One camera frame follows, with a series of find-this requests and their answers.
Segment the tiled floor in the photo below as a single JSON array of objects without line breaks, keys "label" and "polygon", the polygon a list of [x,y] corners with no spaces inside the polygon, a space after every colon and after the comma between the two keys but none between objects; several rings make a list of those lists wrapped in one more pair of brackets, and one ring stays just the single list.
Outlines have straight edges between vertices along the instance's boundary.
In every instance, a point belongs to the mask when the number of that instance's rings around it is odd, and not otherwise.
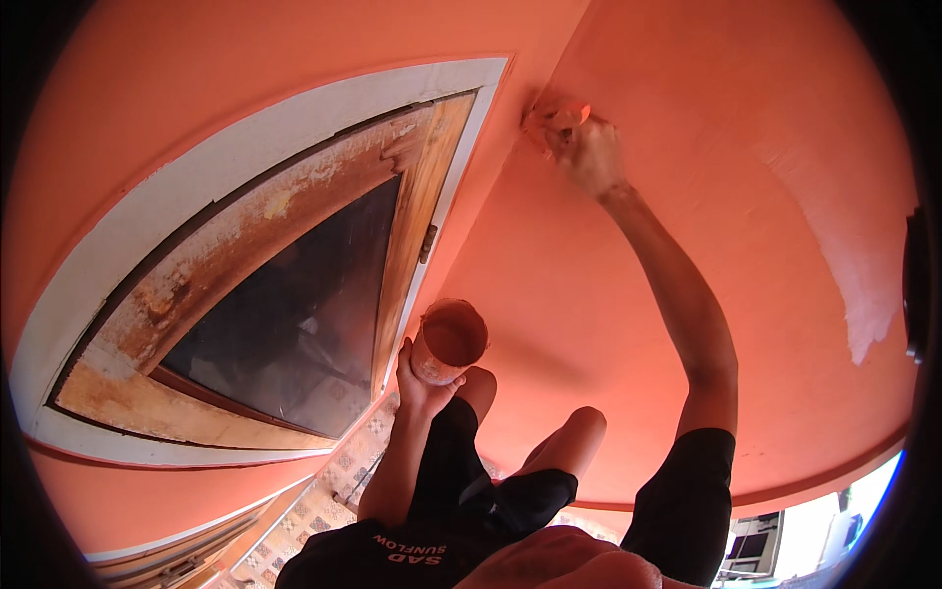
[{"label": "tiled floor", "polygon": [[[317,474],[314,486],[301,496],[290,513],[251,555],[233,569],[231,578],[252,580],[255,585],[249,586],[269,589],[274,586],[284,563],[300,551],[309,537],[356,521],[356,515],[344,505],[360,502],[363,490],[389,444],[389,432],[398,405],[398,393],[393,391]],[[501,479],[508,474],[487,460],[481,459],[481,462],[492,478]],[[593,537],[615,543],[620,539],[615,531],[565,509],[549,525],[577,526]],[[223,576],[212,589],[241,589],[237,583],[229,581],[231,578]]]}]

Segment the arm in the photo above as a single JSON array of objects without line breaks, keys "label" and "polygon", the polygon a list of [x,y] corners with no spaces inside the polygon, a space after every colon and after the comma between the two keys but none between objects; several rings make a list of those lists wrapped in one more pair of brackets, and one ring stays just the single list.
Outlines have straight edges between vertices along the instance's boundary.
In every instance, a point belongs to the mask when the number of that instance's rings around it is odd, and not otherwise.
[{"label": "arm", "polygon": [[409,358],[412,340],[408,337],[399,351],[396,378],[402,404],[389,434],[389,446],[376,472],[360,498],[357,518],[378,519],[391,528],[405,522],[415,492],[422,452],[429,439],[431,420],[464,384],[464,375],[446,386],[432,386],[419,381],[412,373]]},{"label": "arm", "polygon": [[699,428],[736,434],[739,364],[716,297],[687,254],[625,179],[618,132],[591,117],[572,129],[545,130],[562,170],[600,203],[642,263],[690,393],[676,437]]}]

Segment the paint can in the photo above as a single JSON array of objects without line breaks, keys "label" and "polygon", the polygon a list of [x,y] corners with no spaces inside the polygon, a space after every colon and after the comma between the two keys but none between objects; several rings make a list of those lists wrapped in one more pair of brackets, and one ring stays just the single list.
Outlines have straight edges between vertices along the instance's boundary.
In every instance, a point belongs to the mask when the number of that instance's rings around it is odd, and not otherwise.
[{"label": "paint can", "polygon": [[422,316],[413,344],[413,374],[429,384],[449,384],[480,360],[487,325],[468,301],[442,299]]}]

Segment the glass pane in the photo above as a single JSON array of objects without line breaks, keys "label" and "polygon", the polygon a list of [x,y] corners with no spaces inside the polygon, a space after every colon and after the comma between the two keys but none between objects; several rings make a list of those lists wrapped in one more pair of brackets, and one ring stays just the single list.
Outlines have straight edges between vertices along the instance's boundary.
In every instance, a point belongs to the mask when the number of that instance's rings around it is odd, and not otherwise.
[{"label": "glass pane", "polygon": [[340,437],[369,405],[399,176],[256,270],[162,364],[270,416]]}]

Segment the hand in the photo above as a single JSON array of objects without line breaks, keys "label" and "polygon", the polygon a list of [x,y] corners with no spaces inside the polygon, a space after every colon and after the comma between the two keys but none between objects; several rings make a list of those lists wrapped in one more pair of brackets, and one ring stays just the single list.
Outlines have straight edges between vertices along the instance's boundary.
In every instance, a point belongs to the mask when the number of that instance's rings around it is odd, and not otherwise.
[{"label": "hand", "polygon": [[399,350],[399,365],[396,378],[399,382],[399,395],[402,397],[402,411],[412,417],[426,418],[429,421],[451,401],[455,392],[467,380],[462,374],[451,384],[436,386],[419,380],[412,372],[409,360],[412,358],[413,342],[406,337]]},{"label": "hand", "polygon": [[631,189],[613,124],[594,115],[582,124],[548,117],[543,133],[560,169],[589,196],[602,200],[614,191]]}]

